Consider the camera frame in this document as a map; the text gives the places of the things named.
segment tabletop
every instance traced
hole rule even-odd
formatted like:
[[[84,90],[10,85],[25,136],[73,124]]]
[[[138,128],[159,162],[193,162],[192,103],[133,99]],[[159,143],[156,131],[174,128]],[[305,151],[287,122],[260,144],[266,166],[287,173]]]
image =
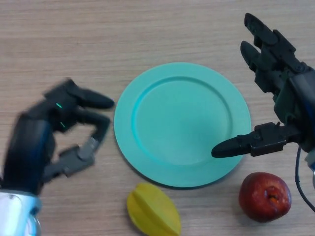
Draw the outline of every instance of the tabletop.
[[[272,96],[254,83],[240,53],[241,41],[253,40],[244,27],[246,12],[278,29],[300,60],[315,65],[312,0],[0,0],[0,5],[1,161],[18,112],[67,76],[117,102],[125,87],[153,66],[197,63],[234,83],[249,106],[253,127],[277,122]],[[113,120],[114,111],[105,114]],[[82,143],[90,131],[78,127],[57,134],[58,150]],[[182,235],[314,235],[314,213],[294,182],[296,150],[290,144],[282,152],[247,155],[223,181],[203,188],[162,188],[179,210]],[[304,158],[300,169],[301,185],[315,202]],[[241,182],[256,171],[280,176],[292,193],[290,212],[268,224],[249,220],[237,202]],[[45,186],[39,215],[43,235],[141,235],[127,216],[126,198],[143,181],[120,154],[112,123],[94,166]]]

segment robotic hand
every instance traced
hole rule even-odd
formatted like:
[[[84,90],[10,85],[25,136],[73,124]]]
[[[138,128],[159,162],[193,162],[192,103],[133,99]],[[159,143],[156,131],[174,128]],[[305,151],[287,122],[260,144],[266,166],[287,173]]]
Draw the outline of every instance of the robotic hand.
[[[274,111],[283,125],[280,122],[258,125],[250,134],[238,135],[215,146],[212,156],[247,153],[259,156],[281,151],[287,143],[295,142],[299,145],[296,183],[307,202],[298,183],[298,160],[301,149],[308,153],[305,160],[313,171],[315,188],[315,71],[295,57],[295,48],[279,31],[271,31],[249,13],[245,15],[245,26],[254,36],[254,45],[260,52],[243,41],[242,56],[255,73],[256,84],[263,92],[273,94]]]
[[[85,110],[106,109],[114,101],[78,87],[70,78],[44,93],[45,99],[22,112],[16,121],[6,153],[0,188],[0,236],[39,236],[39,195],[45,183],[67,177],[91,165],[110,119]],[[76,123],[96,127],[81,146],[70,147],[52,162],[56,147],[54,132],[65,133]]]

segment apple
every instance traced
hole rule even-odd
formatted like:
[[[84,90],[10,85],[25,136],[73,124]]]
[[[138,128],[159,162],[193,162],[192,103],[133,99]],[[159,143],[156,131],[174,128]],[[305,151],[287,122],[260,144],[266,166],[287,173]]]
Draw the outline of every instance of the apple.
[[[250,219],[266,223],[289,212],[291,192],[280,177],[255,172],[244,179],[239,193],[239,204]]]

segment mint green plate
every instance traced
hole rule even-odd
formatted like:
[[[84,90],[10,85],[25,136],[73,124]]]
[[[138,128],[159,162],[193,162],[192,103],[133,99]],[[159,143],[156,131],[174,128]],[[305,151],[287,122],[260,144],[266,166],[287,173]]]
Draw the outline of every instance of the mint green plate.
[[[198,187],[228,174],[242,156],[216,159],[212,148],[251,131],[241,93],[205,66],[177,62],[136,77],[116,106],[114,129],[126,160],[145,177]]]

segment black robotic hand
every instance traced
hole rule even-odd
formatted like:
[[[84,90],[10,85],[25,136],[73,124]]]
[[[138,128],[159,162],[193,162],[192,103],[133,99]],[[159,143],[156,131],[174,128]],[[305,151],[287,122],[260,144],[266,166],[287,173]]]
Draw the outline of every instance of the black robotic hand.
[[[44,183],[61,174],[69,177],[95,161],[94,153],[110,119],[86,108],[108,109],[114,101],[78,87],[70,78],[44,93],[44,97],[17,118],[4,163],[3,189],[38,195]],[[94,125],[95,131],[81,147],[68,148],[52,163],[54,132],[65,133],[77,123]]]
[[[256,84],[263,92],[273,94],[274,111],[283,125],[280,122],[258,125],[250,134],[215,146],[212,156],[247,153],[258,156],[281,151],[290,142],[310,152],[315,147],[315,71],[295,57],[296,49],[279,31],[271,31],[249,13],[244,23],[260,52],[243,41],[242,56],[255,73]]]

